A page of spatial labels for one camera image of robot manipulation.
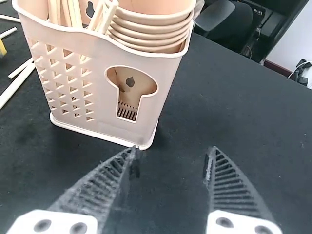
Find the screw hole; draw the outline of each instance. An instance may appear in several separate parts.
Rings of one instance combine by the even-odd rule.
[[[85,234],[88,230],[88,227],[85,223],[76,223],[70,228],[70,234]]]
[[[36,233],[42,233],[42,232],[44,232],[44,231],[46,231],[46,230],[48,230],[49,229],[49,227],[51,226],[51,220],[49,220],[49,219],[44,219],[44,220],[41,220],[41,221],[39,221],[36,225],[35,225],[35,227],[34,227],[34,231],[36,232]]]
[[[270,229],[264,226],[257,226],[254,230],[257,234],[273,234]]]
[[[218,218],[216,223],[224,228],[233,228],[233,223],[228,218]]]
[[[93,3],[92,2],[88,2],[88,7],[86,9],[86,13],[87,15],[92,18],[93,14],[94,14],[94,7],[93,7]]]

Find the white wall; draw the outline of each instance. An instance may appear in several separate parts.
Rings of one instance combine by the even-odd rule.
[[[290,71],[295,69],[301,59],[312,61],[312,0],[266,58]]]

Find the utensil holder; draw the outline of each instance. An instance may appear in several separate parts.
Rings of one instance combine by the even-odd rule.
[[[79,1],[86,25],[89,2],[96,6],[98,0]],[[182,56],[188,51],[193,25],[180,52],[157,54],[125,47],[97,32],[51,24],[47,21],[48,0],[13,0],[13,7],[34,58],[52,123],[127,147],[149,148]],[[113,70],[117,77],[109,77]],[[124,79],[125,71],[130,71],[129,79]],[[136,87],[137,75],[143,88],[139,102],[132,98],[136,103],[132,106],[120,98],[129,97],[125,92]],[[149,79],[149,87],[144,78]]]

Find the yellow object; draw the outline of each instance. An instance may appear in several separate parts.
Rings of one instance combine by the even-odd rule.
[[[5,56],[7,53],[4,44],[2,42],[2,40],[0,39],[0,58],[2,58],[3,56]]]

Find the cable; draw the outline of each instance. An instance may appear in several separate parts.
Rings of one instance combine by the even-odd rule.
[[[251,48],[249,47],[249,46],[246,46],[246,48],[249,50],[249,52],[250,52],[250,59],[252,59],[252,57],[253,57],[253,52],[252,52],[252,50],[251,50]]]
[[[302,64],[300,64],[299,66],[297,66],[296,67],[296,69],[287,77],[288,79],[290,78],[290,77],[292,77],[292,75],[296,72],[296,70],[299,68],[299,67],[301,67],[302,65],[305,65],[305,64],[307,64],[307,63],[312,63],[312,61],[306,61],[306,62],[303,62]]]

